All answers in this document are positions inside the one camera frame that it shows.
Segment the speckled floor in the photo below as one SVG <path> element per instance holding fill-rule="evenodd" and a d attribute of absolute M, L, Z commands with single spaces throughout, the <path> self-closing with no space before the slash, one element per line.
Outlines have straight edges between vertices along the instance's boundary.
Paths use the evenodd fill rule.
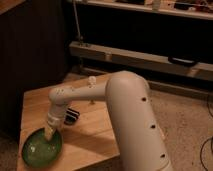
<path fill-rule="evenodd" d="M 82 76 L 68 74 L 65 81 L 70 78 L 75 80 Z M 150 97 L 159 125 L 166 135 L 165 143 L 174 169 L 204 170 L 200 164 L 200 148 L 206 139 L 213 136 L 213 118 L 209 115 L 206 101 L 154 90 L 151 91 Z M 18 145 L 0 136 L 0 147 L 0 170 L 16 170 Z M 213 171 L 210 142 L 203 150 L 203 160 L 208 170 Z M 93 170 L 106 169 L 97 167 Z"/>

